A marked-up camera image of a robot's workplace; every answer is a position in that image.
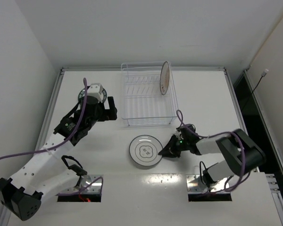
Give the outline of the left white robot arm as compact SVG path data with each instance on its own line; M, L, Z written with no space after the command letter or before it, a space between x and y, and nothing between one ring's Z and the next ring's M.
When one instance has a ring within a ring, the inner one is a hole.
M87 95L71 109L54 129L41 150L8 179L0 178L0 202L20 220L27 221L40 206L53 196L65 196L64 190L87 187L83 184L88 173L83 166L67 155L97 122L115 121L117 108L114 98L108 97L109 108L98 98Z

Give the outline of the white plate with dark rim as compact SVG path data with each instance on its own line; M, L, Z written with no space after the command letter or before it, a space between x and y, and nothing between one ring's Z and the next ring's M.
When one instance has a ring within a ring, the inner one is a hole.
M163 149L161 142L151 135L135 137L129 144L129 156L139 166L154 167L162 156L159 152Z

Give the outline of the plate with orange sunburst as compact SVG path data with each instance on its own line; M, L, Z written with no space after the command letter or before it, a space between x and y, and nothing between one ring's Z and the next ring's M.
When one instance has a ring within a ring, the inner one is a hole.
M162 95L165 95L169 88L169 81L170 81L170 75L171 75L171 66L168 61L165 61L161 68L160 73L160 92Z

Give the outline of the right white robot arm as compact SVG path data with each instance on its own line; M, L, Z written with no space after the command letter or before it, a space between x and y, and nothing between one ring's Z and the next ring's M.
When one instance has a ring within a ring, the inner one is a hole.
M166 158L180 158L182 151L201 156L220 153L224 160L204 169L200 168L201 182L210 187L223 178L244 176L266 162L262 149L241 129L216 136L201 137L192 124L176 129L164 148L158 153Z

